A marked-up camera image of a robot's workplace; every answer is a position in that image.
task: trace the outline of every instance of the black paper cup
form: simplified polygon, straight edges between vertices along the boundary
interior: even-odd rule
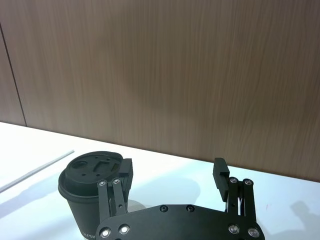
[[[95,239],[100,224],[97,183],[117,177],[122,160],[115,152],[86,153],[72,160],[59,176],[58,190],[86,239]]]

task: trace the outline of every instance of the screw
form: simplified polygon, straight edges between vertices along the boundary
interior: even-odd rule
[[[168,207],[166,205],[161,205],[160,206],[160,211],[165,213],[166,211],[168,211]]]
[[[106,183],[107,183],[107,182],[106,182],[105,180],[102,180],[102,181],[99,182],[99,186],[106,185]]]
[[[123,225],[120,227],[119,233],[121,233],[122,235],[125,235],[129,232],[130,227],[128,225]]]
[[[244,183],[247,184],[247,185],[252,185],[253,184],[253,182],[250,179],[245,179]]]
[[[105,239],[109,237],[110,234],[111,234],[111,230],[109,228],[106,228],[100,233],[100,236]]]
[[[258,238],[260,236],[259,231],[256,228],[250,227],[248,229],[248,234],[253,238]]]
[[[113,180],[113,183],[118,184],[118,183],[120,183],[120,180],[118,178],[116,178],[115,180]]]
[[[232,234],[238,234],[240,232],[239,227],[234,224],[230,225],[228,229],[229,229],[229,232]]]
[[[229,178],[230,182],[235,184],[236,182],[238,182],[238,180],[235,177],[230,177]]]
[[[189,213],[192,213],[192,212],[195,210],[195,207],[192,206],[192,205],[188,205],[188,206],[186,206],[186,210],[187,210]]]

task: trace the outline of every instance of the wood grain surface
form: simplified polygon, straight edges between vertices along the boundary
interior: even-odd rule
[[[320,181],[319,0],[2,0],[0,21],[29,127]]]
[[[0,122],[25,126],[15,81],[0,32]]]

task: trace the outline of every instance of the black metal plate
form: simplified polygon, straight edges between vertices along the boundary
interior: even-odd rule
[[[227,212],[194,206],[188,211],[187,205],[166,205],[167,211],[160,211],[161,206],[113,216],[104,220],[97,229],[97,240],[265,240],[264,234],[256,222],[248,222],[245,216],[231,215]],[[121,225],[128,225],[130,230],[123,235]],[[229,232],[230,225],[237,225],[238,234]],[[102,238],[104,228],[111,234]],[[249,228],[256,228],[260,236],[252,237]]]

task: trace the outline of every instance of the brown wooden wall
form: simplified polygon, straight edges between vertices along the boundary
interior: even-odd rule
[[[320,181],[319,0],[0,1],[29,127]]]
[[[0,32],[0,122],[24,125],[25,120]]]

